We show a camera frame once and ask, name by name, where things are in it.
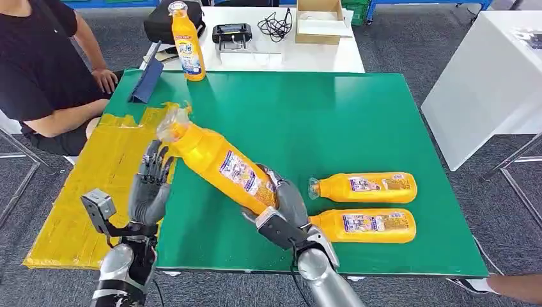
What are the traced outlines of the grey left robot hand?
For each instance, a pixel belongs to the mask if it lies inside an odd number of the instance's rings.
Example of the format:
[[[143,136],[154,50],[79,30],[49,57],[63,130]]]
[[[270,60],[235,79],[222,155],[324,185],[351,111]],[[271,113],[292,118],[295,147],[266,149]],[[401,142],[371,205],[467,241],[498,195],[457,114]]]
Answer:
[[[165,158],[169,147],[158,139],[148,145],[130,188],[128,216],[132,222],[152,226],[166,211],[171,184],[167,182],[174,158]]]

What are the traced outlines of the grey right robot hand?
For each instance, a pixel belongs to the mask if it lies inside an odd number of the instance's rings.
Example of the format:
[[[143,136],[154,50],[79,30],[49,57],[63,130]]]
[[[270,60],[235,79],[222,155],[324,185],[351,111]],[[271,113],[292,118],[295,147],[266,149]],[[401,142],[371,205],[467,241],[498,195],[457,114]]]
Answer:
[[[260,214],[242,207],[241,213],[245,219],[252,222],[258,233],[268,241],[283,250],[294,251],[296,256],[308,249],[319,249],[327,257],[331,268],[336,270],[339,267],[336,252],[323,231],[309,221],[299,189],[278,172],[260,163],[257,166],[271,181],[276,205],[267,207]]]

